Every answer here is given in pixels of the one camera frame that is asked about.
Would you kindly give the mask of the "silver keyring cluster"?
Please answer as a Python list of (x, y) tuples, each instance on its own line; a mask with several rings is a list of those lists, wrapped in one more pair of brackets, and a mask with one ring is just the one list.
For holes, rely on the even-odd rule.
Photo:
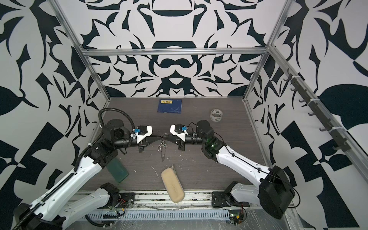
[(164, 133), (162, 136), (161, 136), (161, 139), (160, 139), (160, 144), (158, 146), (158, 151), (159, 152), (163, 152), (163, 151), (166, 151), (167, 149), (167, 144), (166, 144), (166, 140), (164, 139), (165, 137), (167, 137), (168, 134), (167, 133)]

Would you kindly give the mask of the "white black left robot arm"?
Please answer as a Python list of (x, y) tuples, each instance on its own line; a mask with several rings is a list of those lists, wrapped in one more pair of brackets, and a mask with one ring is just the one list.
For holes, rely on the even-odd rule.
[(91, 195), (72, 204), (68, 201), (92, 177), (102, 171), (117, 156), (119, 149), (138, 147), (139, 152), (159, 136), (151, 126), (135, 126), (132, 118), (116, 108), (99, 111), (102, 128), (99, 136), (77, 157), (74, 168), (51, 189), (30, 205), (21, 203), (14, 210), (15, 230), (65, 230), (90, 212), (104, 206), (114, 207), (119, 189), (103, 184)]

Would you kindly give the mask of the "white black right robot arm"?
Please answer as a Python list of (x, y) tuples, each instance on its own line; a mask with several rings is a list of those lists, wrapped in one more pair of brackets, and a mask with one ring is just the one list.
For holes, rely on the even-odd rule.
[(179, 150), (183, 151), (186, 144), (201, 145), (201, 151), (208, 159), (229, 167), (252, 183), (252, 189), (241, 183), (228, 187), (227, 193), (238, 203), (260, 205), (271, 217), (282, 219), (294, 197), (299, 195), (283, 169), (278, 166), (269, 168), (239, 154), (207, 120), (198, 121), (195, 131), (182, 124), (171, 125), (170, 134)]

